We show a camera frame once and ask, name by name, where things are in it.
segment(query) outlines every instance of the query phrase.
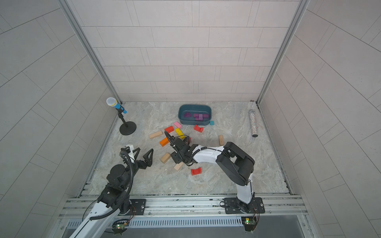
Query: white tiled wall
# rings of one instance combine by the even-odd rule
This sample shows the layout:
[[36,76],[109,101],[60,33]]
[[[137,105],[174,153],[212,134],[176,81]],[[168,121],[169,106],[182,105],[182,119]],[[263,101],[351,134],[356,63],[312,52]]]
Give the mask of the white tiled wall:
[[68,2],[126,101],[256,100],[299,3]]
[[380,1],[311,0],[260,104],[320,237],[381,237],[380,31]]
[[1,1],[0,29],[0,236],[46,237],[115,110],[55,0]]

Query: pink block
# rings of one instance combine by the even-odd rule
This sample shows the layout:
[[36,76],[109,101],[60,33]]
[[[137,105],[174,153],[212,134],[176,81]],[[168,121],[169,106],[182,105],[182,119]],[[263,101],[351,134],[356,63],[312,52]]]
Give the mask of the pink block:
[[177,128],[181,129],[182,128],[182,125],[180,125],[180,123],[178,123],[177,121],[174,123],[175,126],[177,126]]

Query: red block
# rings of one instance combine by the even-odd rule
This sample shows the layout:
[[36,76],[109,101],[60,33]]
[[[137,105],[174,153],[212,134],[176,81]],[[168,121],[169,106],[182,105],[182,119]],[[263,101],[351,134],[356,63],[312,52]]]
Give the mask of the red block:
[[200,133],[202,133],[202,131],[204,130],[204,127],[198,127],[197,125],[194,126],[194,129]]
[[201,167],[198,169],[191,169],[190,171],[192,173],[192,176],[196,174],[201,174]]
[[173,126],[170,126],[170,127],[168,127],[168,128],[165,128],[164,130],[165,130],[166,132],[168,132],[168,133],[171,133],[172,131],[174,131]]

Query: blue plastic tub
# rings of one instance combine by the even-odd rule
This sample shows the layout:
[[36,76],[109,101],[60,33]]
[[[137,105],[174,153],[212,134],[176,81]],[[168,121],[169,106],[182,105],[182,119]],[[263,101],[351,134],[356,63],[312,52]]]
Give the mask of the blue plastic tub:
[[[189,112],[191,117],[185,117],[185,113]],[[193,114],[209,114],[209,118],[203,118],[203,121],[196,121]],[[179,120],[184,125],[206,126],[212,119],[212,109],[207,105],[184,104],[179,108]]]

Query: microphone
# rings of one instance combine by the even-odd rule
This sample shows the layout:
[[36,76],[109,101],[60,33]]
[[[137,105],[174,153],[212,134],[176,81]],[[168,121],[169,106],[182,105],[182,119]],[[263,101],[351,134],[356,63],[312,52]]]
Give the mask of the microphone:
[[106,103],[107,103],[107,105],[116,108],[118,111],[123,112],[124,114],[127,113],[127,111],[113,97],[107,98]]

